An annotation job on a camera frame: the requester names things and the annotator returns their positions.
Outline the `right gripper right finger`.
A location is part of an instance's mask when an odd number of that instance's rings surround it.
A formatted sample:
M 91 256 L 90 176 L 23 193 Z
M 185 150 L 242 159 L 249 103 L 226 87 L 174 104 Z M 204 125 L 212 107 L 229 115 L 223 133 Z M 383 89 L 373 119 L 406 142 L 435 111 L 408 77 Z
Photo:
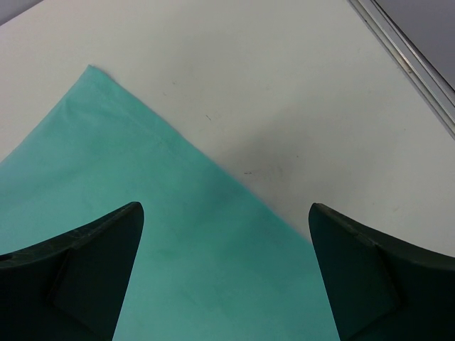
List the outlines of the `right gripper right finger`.
M 341 340 L 454 339 L 454 258 L 321 203 L 309 229 Z

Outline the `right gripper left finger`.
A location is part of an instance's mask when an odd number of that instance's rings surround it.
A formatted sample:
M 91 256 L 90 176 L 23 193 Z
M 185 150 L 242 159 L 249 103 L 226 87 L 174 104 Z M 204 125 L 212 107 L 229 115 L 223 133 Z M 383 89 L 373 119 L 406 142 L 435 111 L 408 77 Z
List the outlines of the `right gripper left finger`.
M 1 339 L 112 340 L 143 226 L 131 202 L 1 255 Z

